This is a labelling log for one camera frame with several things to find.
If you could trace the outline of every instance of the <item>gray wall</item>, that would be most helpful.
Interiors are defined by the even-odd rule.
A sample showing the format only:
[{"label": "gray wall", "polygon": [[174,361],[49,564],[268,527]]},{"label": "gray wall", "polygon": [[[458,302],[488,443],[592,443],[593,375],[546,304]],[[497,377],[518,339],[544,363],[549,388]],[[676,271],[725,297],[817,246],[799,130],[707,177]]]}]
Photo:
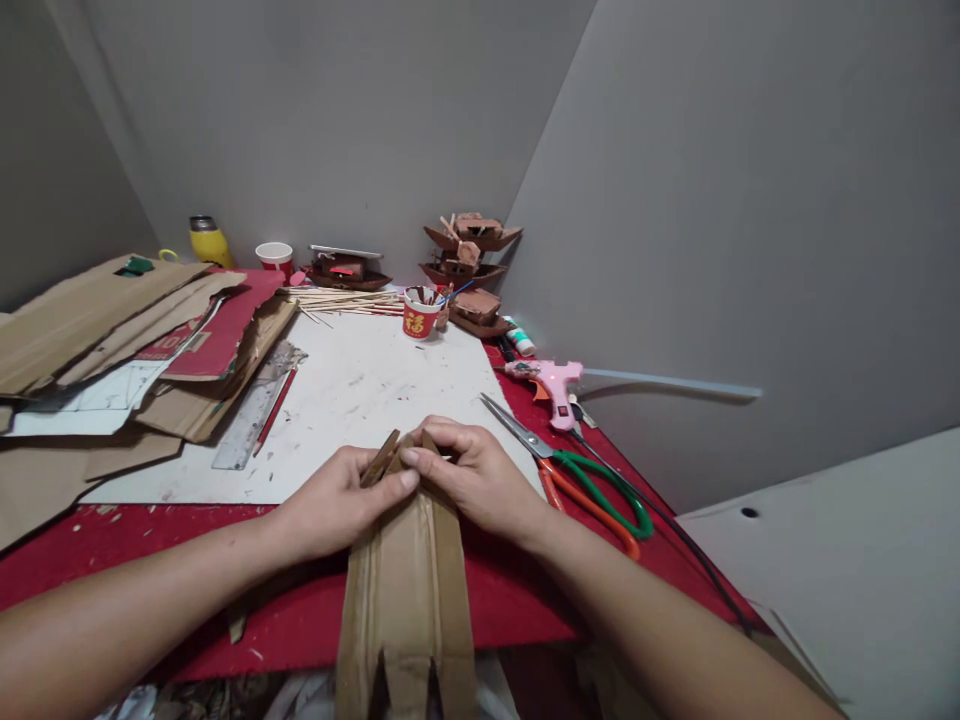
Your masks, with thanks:
[{"label": "gray wall", "polygon": [[156,239],[42,3],[0,3],[0,311]]},{"label": "gray wall", "polygon": [[546,356],[766,391],[592,395],[689,511],[960,420],[958,188],[955,3],[600,0],[505,300]]},{"label": "gray wall", "polygon": [[164,247],[209,212],[242,263],[322,241],[400,281],[440,213],[510,211],[593,4],[51,0]]}]

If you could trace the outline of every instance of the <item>yellow thermos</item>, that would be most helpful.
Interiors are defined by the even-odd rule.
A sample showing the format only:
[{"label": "yellow thermos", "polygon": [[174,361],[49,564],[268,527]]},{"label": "yellow thermos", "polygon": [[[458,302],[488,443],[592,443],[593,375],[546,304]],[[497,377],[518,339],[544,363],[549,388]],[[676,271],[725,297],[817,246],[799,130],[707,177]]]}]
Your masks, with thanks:
[{"label": "yellow thermos", "polygon": [[193,215],[190,218],[190,242],[194,255],[201,262],[215,262],[225,268],[237,266],[230,255],[227,239],[209,215]]}]

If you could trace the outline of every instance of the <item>hand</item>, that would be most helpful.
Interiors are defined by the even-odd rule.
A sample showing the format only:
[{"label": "hand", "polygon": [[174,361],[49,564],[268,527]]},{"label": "hand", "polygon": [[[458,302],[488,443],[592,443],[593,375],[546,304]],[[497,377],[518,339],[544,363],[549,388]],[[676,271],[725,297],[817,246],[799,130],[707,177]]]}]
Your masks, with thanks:
[{"label": "hand", "polygon": [[552,508],[530,487],[497,439],[486,428],[436,415],[413,431],[418,443],[424,430],[439,447],[459,454],[456,464],[423,448],[404,450],[401,460],[435,482],[484,530],[524,546]]},{"label": "hand", "polygon": [[352,545],[384,511],[417,487],[420,476],[408,469],[362,490],[360,476],[376,454],[374,449],[340,448],[285,503],[264,517],[291,564]]}]

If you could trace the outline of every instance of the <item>finger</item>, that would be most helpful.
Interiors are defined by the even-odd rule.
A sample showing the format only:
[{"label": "finger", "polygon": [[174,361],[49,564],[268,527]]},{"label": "finger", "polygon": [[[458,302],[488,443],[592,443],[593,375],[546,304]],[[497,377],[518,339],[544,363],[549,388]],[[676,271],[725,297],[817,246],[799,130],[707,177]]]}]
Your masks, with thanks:
[{"label": "finger", "polygon": [[355,485],[360,481],[360,476],[370,467],[370,463],[377,456],[379,450],[376,448],[356,448],[351,445],[344,445],[339,448],[331,460],[347,472],[349,485]]},{"label": "finger", "polygon": [[458,423],[456,420],[451,420],[450,418],[444,417],[443,415],[427,415],[420,422],[420,424],[417,425],[416,430],[414,430],[410,434],[413,436],[414,440],[416,440],[417,442],[421,442],[420,440],[421,432],[423,431],[423,428],[426,427],[427,425],[459,425],[459,424],[460,423]]},{"label": "finger", "polygon": [[452,448],[463,455],[480,442],[480,436],[475,430],[458,422],[424,423],[414,432],[413,439],[423,442],[423,431],[426,430],[438,447]]},{"label": "finger", "polygon": [[456,493],[461,475],[466,472],[424,448],[406,448],[400,452],[400,459],[423,477],[433,480],[448,495]]},{"label": "finger", "polygon": [[363,513],[367,524],[373,522],[398,502],[409,497],[420,482],[420,474],[413,468],[387,475],[368,490],[361,490]]}]

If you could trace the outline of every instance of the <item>red cup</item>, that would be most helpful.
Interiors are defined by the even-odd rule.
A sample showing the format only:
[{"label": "red cup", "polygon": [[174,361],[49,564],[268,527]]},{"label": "red cup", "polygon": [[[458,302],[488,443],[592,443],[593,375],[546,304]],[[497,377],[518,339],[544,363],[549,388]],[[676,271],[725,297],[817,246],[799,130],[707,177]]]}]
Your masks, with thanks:
[{"label": "red cup", "polygon": [[[433,288],[422,287],[421,289],[425,299],[436,298],[437,293]],[[403,332],[414,340],[423,340],[433,330],[439,312],[439,305],[420,302],[416,288],[407,288],[403,294]]]},{"label": "red cup", "polygon": [[283,284],[290,284],[293,275],[293,248],[286,243],[264,243],[257,245],[257,257],[264,270],[279,270],[283,273]]}]

